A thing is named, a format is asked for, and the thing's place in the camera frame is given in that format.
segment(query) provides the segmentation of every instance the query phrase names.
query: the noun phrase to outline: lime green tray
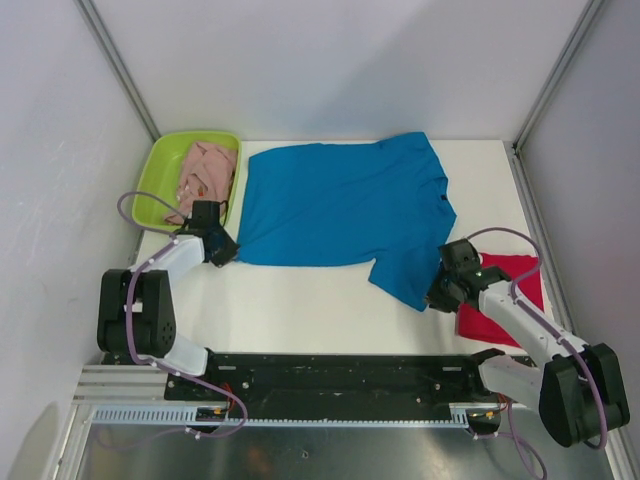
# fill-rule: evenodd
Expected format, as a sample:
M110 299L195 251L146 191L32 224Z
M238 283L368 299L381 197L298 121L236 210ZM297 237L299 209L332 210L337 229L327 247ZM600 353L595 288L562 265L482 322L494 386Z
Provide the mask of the lime green tray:
M153 193L177 207L176 189L180 180L180 169L182 161L193 142L217 143L223 147L238 151L236 174L229 193L229 208L220 219L220 222L224 225L226 216L231 213L233 208L233 198L236 194L239 177L238 169L242 158L240 139L231 133L201 130L170 133L159 138L153 145L147 163L142 170L142 175L138 182L138 190ZM169 225L163 220L165 213L167 213L167 208L152 198L139 195L133 200L133 219L145 227L160 228L167 231L177 229L176 225Z

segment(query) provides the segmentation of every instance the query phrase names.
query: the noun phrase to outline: white panel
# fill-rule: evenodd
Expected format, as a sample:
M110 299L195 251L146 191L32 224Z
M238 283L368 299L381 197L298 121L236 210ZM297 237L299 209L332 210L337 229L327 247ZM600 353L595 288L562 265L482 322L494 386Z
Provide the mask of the white panel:
M226 225L231 236L240 225L248 157L285 143L291 142L243 143L238 192ZM490 226L528 231L502 142L445 140L433 142L433 148L449 177L448 196L458 214L451 239ZM164 235L145 233L139 257L166 242ZM481 252L532 253L528 243L503 233L482 235L473 243ZM494 346L455 335L453 315L418 312L369 283L371 266L203 264L173 290L177 328L202 346L229 352L452 355Z
M639 2L611 2L525 147L574 322L586 340L609 344L620 358L636 449L639 24Z
M98 0L158 128L513 139L587 0Z
M0 478L22 480L97 352L101 274L136 239L115 201L150 141L71 0L0 10Z

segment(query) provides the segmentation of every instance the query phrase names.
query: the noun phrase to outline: red cloth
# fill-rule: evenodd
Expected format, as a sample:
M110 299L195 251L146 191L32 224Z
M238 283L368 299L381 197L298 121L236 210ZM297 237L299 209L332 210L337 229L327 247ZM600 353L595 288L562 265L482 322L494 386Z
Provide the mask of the red cloth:
M507 272L511 278L516 278L528 272L536 266L537 261L537 258L529 255L482 254L483 267L496 265ZM540 272L536 272L535 275L524 279L518 286L529 300L540 310L543 309ZM514 347L520 346L501 326L468 305L462 305L458 311L457 329L458 335L461 337Z

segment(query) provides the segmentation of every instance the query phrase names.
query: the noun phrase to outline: metal corner post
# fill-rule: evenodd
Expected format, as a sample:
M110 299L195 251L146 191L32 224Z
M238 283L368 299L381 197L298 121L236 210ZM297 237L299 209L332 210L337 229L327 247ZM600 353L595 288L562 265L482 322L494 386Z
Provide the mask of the metal corner post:
M535 128L540 117L542 117L542 114L558 89L562 79L565 77L569 67L576 57L576 54L580 50L580 47L584 44L589 32L591 32L592 27L595 25L598 18L600 18L604 11L604 7L609 3L609 1L610 0L589 0L582 11L582 15L578 19L576 26L573 28L567 43L562 49L558 60L556 60L555 65L551 69L551 73L542 86L542 90L540 90L533 107L529 111L524 124L520 128L520 131L513 142L515 151L518 155L531 135L531 131Z
M125 95L131 102L131 106L136 111L136 114L140 118L140 121L147 129L149 136L155 142L160 138L160 131L156 127L149 109L147 108L142 95L136 87L127 66L125 65L118 49L116 48L107 27L98 13L98 10L93 0L74 0L78 6L80 13L82 14L87 27L91 30L91 33L96 39L100 50L104 53L105 59L111 66L113 73L118 80L118 83L122 86Z

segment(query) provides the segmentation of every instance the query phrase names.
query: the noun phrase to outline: purple cable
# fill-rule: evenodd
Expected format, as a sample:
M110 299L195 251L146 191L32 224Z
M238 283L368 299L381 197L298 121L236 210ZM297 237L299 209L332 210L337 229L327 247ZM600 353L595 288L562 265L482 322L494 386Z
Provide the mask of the purple cable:
M139 190L132 190L131 192L127 192L124 193L120 196L120 198L118 199L118 203L116 204L116 207L118 209L118 213L120 214L120 216L130 225L133 225L136 228L139 228L141 230L145 230L147 232L155 232L155 233L162 233L163 235L169 235L169 237L171 238L176 238L176 236L174 235L173 232L168 232L166 230L162 230L160 228L153 228L153 227L145 227L144 225L140 225L138 222L136 222L133 218L131 218L129 215L127 215L126 213L124 213L124 210L122 208L122 202L124 202L127 198L129 197L136 197L136 196L143 196L143 197L149 197L154 199L155 201L161 203L162 205L164 205L165 207L167 207L169 210L171 210L173 213L176 213L177 215L180 215L182 218L185 218L184 214L182 212L180 212L177 208L172 207L171 205L169 205L169 203L165 202L163 199L161 199L160 197L158 197L157 195L154 195L153 193L149 193L149 192L141 192Z
M527 442L524 438L520 437L520 435L518 435L518 433L516 432L516 429L513 423L513 401L512 400L509 400L509 403L508 403L507 416L509 417L509 426L511 428L511 432L497 432L495 434L489 434L489 435L478 435L477 433L473 432L474 433L473 438L479 439L479 440L488 440L490 438L512 439L513 443L516 445L516 450L518 451L520 460L522 460L522 464L524 465L524 468L527 469L527 472L529 472L529 475L531 475L536 480L547 480L548 478L547 466L542 461L542 457L529 442ZM542 468L541 477L536 475L535 467L529 462L529 459L525 456L525 450L528 450L529 453L531 453L531 455L533 455L536 458L536 460L538 460L538 463L540 464L540 468Z
M160 203L162 203L163 205L165 205L167 208L169 208L169 209L177 212L181 216L183 216L180 212L178 212L175 208L173 208L167 202L165 202L161 198L159 198L159 197L157 197L157 196L155 196L155 195L153 195L151 193L132 191L132 192L127 192L127 193L123 194L118 199L118 203L117 203L118 213L128 223L130 223L131 225L134 225L134 226L136 226L136 227L138 227L138 228L140 228L142 230L146 230L146 231L149 231L149 232L162 233L164 235L168 235L172 239L172 241L170 243L168 243L167 245L162 247L156 253L151 255L151 257L149 257L147 260L145 260L135 270L135 272L133 272L133 275L131 276L131 280L129 282L129 288L127 289L126 311L125 311L125 330L126 330L126 333L127 333L127 346L129 348L129 354L131 355L131 358L132 358L133 362L135 364L137 364L137 365L153 365L153 366L156 366L160 370L163 370L165 372L171 373L171 374L176 375L176 376L181 376L183 378L186 378L187 380L189 380L189 381L191 381L193 383L197 383L198 385L202 385L205 388L213 390L214 392L220 393L222 395L225 395L229 399L234 400L240 406L240 409L242 410L242 420L240 420L240 423L238 423L238 425L233 427L231 430L227 430L227 431L224 431L224 432L217 432L216 431L216 432L212 432L212 433L204 433L204 432L200 432L200 431L197 431L197 430L193 431L189 427L186 427L186 429L184 429L182 427L181 428L171 428L171 429L159 432L159 433L157 433L155 435L152 435L150 437L147 437L147 438L141 440L140 442L134 443L132 445L126 445L124 447L112 447L112 446L105 445L99 439L99 437L97 437L97 436L96 436L96 440L97 440L98 444L100 446L102 446L103 448L107 448L107 449L110 449L110 450L116 450L116 451L125 451L125 450L129 450L131 448L135 448L135 447L139 447L141 445L145 445L146 443L151 442L151 441L155 440L156 438L162 437L164 435L167 435L167 434L170 434L170 433L177 433L177 432L185 432L186 431L187 433L193 433L195 435L196 439L199 439L200 437L205 437L205 438L223 438L223 437L228 437L230 435L233 435L238 430L240 430L244 426L244 424L247 422L247 420L249 419L249 412L247 411L247 407L244 404L244 402L242 400L240 400L240 398L238 398L233 393L231 393L231 392L229 392L227 390L224 390L223 388L217 387L217 386L215 386L215 385L213 385L213 384L211 384L209 382L206 382L206 381L204 381L204 380L202 380L202 379L200 379L198 377L194 377L194 376L188 375L186 373L178 372L175 369L167 367L166 365L162 364L161 362L145 361L145 360L141 359L138 356L138 351L136 350L135 340L134 340L134 337L133 337L133 304L134 304L134 301L135 301L136 283L138 281L138 278L142 274L142 272L148 266L150 266L152 263L157 261L159 258L163 257L169 251L171 251L171 249L173 249L177 245L178 242L176 240L176 236L172 232L168 232L168 231L157 229L157 228L145 227L144 225L140 225L133 218L129 217L126 213L124 213L124 210L122 209L122 202L127 197L131 197L131 196L135 196L135 195L144 195L144 196L153 198L154 200L157 200Z
M560 343L564 348L567 349L567 351L573 356L573 358L575 358L576 362L578 363L578 365L580 366L580 369L582 370L582 372L584 373L584 377L587 379L587 383L589 384L589 388L591 389L591 395L593 396L593 400L596 404L596 410L598 411L598 418L599 418L599 423L600 423L600 441L598 442L598 444L593 444L590 441L585 441L585 445L587 445L590 448L593 448L595 450L602 450L604 449L604 447L607 445L607 432L608 432L608 428L607 428L607 417L604 413L604 405L602 404L602 398L600 397L600 392L598 391L598 385L596 384L595 379L593 378L593 375L591 374L591 371L589 370L589 367L587 366L586 362L584 361L584 359L580 356L580 354L578 353L578 351L573 347L573 345L571 345L566 339L562 338L562 334L560 332L558 332L556 329L554 329L551 325L549 325L549 323L546 321L546 319L544 317L542 317L538 312L536 312L533 308L531 308L527 303L523 302L522 300L520 300L519 295L517 293L517 287L518 284L524 280L525 278L530 277L531 275L533 275L534 273L538 272L540 270L540 267L542 265L542 251L540 250L539 245L534 242L531 238L529 238L527 235L520 233L516 230L512 230L510 228L506 228L506 227L490 227L490 228L484 228L482 230L478 230L475 233L472 233L471 235L469 235L467 237L468 240L472 239L473 237L477 237L478 235L481 235L483 233L487 233L487 232L506 232L506 233L511 233L513 235L516 235L524 240L526 240L527 242L529 242L533 248L536 251L536 255L538 256L538 262L536 263L536 266L533 267L531 270L529 270L528 272L520 275L519 277L515 278L513 280L513 282L511 282L511 288L510 288L510 295L511 298L514 300L514 302L525 312L527 312L527 314L533 318L541 327L543 327L547 332L549 332L549 334L551 334L551 336L553 338L556 339L556 341L558 341L558 343Z

